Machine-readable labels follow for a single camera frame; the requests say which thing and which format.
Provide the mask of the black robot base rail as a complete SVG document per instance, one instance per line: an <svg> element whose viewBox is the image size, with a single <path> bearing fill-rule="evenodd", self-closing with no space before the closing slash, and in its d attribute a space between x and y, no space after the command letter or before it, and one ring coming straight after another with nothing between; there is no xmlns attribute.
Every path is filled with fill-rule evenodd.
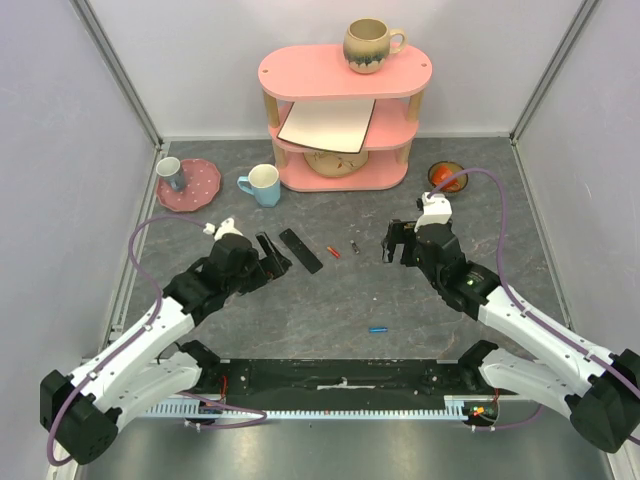
<svg viewBox="0 0 640 480"><path fill-rule="evenodd" d="M498 345L480 340L458 360L231 359L202 374L191 388L233 406L258 409L439 408L442 397L492 396L479 367Z"/></svg>

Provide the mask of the black remote control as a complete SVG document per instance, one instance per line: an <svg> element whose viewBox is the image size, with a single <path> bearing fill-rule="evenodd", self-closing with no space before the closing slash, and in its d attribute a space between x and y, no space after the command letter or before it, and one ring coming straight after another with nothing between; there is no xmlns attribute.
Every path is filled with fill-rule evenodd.
<svg viewBox="0 0 640 480"><path fill-rule="evenodd" d="M292 229L282 231L279 238L310 274L315 274L323 268L322 262Z"/></svg>

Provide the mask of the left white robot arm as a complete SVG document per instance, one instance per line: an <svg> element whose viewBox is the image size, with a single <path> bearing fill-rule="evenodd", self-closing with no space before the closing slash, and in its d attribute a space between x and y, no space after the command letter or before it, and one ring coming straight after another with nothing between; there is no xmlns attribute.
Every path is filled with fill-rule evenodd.
<svg viewBox="0 0 640 480"><path fill-rule="evenodd" d="M52 370L41 380L39 420L49 433L51 465L65 463L56 458L56 445L86 465L135 416L164 398L216 388L219 358L199 342L186 343L164 365L151 362L230 296L253 292L287 272L290 260L266 234L256 238L258 248L235 229L215 235L210 253L174 276L150 310L108 348L70 374Z"/></svg>

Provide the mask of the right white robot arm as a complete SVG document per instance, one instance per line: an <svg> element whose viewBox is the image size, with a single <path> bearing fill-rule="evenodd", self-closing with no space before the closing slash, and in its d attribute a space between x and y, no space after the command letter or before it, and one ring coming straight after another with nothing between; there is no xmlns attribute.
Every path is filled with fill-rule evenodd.
<svg viewBox="0 0 640 480"><path fill-rule="evenodd" d="M639 356L613 353L565 328L501 284L490 269L469 261L449 223L392 220L382 259L416 267L451 309L519 344L534 358L490 348L458 368L458 381L477 394L491 386L517 393L567 418L596 448L616 453L639 426Z"/></svg>

